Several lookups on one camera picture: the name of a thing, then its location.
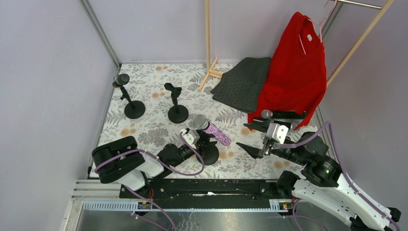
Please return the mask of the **black mic stand front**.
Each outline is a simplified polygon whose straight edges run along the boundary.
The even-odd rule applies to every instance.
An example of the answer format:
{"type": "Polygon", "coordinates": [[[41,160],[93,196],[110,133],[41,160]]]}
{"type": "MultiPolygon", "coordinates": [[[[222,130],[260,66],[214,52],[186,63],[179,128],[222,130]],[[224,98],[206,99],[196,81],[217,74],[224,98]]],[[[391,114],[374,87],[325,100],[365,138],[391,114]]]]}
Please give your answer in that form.
{"type": "Polygon", "coordinates": [[[122,96],[120,97],[120,99],[126,99],[128,101],[127,105],[124,108],[124,114],[127,118],[137,119],[144,115],[146,107],[143,102],[132,100],[124,85],[121,87],[116,87],[113,85],[113,87],[120,88],[122,92],[122,96]]]}

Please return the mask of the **black mic stand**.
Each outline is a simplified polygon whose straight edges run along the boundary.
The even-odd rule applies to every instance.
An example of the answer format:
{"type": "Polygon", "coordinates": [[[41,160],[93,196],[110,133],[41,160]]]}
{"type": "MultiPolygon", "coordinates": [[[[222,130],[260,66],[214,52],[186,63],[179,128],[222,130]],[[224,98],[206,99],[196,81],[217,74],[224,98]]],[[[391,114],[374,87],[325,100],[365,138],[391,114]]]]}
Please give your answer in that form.
{"type": "Polygon", "coordinates": [[[122,96],[120,97],[120,99],[126,99],[128,101],[127,105],[124,108],[124,114],[127,118],[137,119],[144,115],[146,107],[143,102],[132,100],[124,85],[121,87],[116,87],[113,85],[113,87],[120,88],[122,92],[122,96]]]}
{"type": "Polygon", "coordinates": [[[178,97],[181,94],[182,88],[174,87],[171,83],[165,83],[164,88],[171,92],[171,99],[173,102],[173,106],[167,113],[168,119],[175,124],[183,123],[188,119],[189,111],[185,106],[178,104],[178,97]]]}
{"type": "Polygon", "coordinates": [[[197,151],[204,161],[205,166],[213,165],[219,159],[219,150],[216,147],[217,141],[211,141],[215,138],[213,134],[207,134],[198,129],[199,139],[196,143],[197,151]]]}

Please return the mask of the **black mic stand back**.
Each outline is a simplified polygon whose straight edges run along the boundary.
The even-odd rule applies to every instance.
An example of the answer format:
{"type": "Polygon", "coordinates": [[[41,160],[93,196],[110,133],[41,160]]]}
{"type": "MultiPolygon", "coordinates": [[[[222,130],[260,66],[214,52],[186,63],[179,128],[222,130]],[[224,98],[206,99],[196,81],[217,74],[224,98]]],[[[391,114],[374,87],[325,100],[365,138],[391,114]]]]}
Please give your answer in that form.
{"type": "Polygon", "coordinates": [[[211,141],[215,138],[213,134],[207,134],[198,129],[199,139],[196,143],[197,151],[204,161],[205,166],[213,165],[219,159],[219,150],[216,147],[217,141],[211,141]]]}

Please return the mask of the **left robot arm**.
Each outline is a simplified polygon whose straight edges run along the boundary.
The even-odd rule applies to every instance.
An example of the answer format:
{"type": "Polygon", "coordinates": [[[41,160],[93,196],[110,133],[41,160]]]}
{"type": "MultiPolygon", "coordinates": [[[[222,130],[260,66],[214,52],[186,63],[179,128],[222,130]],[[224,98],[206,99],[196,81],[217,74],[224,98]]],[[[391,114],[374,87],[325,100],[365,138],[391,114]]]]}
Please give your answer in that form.
{"type": "Polygon", "coordinates": [[[175,167],[193,156],[201,165],[200,173],[205,166],[218,160],[217,142],[211,141],[213,135],[184,129],[180,137],[183,141],[180,147],[170,143],[158,154],[139,149],[133,136],[99,146],[91,152],[94,172],[102,184],[117,182],[137,191],[147,186],[149,179],[163,179],[170,174],[181,175],[182,172],[175,170],[175,167]]]}

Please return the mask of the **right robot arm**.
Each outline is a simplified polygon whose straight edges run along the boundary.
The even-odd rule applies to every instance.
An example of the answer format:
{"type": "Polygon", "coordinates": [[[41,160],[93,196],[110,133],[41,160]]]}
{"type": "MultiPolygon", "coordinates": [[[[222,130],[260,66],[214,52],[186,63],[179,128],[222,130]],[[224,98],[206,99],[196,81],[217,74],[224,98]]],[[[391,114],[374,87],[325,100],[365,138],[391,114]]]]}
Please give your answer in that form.
{"type": "Polygon", "coordinates": [[[376,202],[345,172],[339,160],[326,153],[328,145],[319,136],[321,130],[305,132],[297,142],[287,137],[286,122],[264,120],[246,123],[246,127],[263,132],[263,148],[239,143],[252,158],[276,155],[301,165],[297,175],[285,170],[275,183],[275,191],[284,198],[309,202],[332,214],[352,231],[390,231],[392,226],[400,230],[401,212],[376,202]]]}

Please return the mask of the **purple glitter microphone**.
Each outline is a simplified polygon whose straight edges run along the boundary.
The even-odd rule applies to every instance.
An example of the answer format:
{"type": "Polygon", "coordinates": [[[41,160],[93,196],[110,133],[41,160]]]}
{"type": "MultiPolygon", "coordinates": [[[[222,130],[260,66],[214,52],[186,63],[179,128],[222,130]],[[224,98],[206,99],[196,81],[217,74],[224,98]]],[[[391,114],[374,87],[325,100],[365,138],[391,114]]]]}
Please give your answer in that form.
{"type": "Polygon", "coordinates": [[[202,130],[203,132],[214,135],[214,138],[224,146],[231,144],[231,139],[217,126],[210,122],[206,116],[198,114],[193,118],[193,125],[195,128],[202,130]]]}

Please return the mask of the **silver head black microphone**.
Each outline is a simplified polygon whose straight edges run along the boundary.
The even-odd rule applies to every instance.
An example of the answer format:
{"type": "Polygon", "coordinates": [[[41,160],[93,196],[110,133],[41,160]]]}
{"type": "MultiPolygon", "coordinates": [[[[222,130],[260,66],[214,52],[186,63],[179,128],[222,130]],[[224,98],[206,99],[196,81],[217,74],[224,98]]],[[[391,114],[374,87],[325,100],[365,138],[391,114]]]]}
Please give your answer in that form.
{"type": "Polygon", "coordinates": [[[263,110],[261,117],[263,119],[304,119],[307,116],[307,112],[297,114],[294,111],[271,111],[263,110]]]}

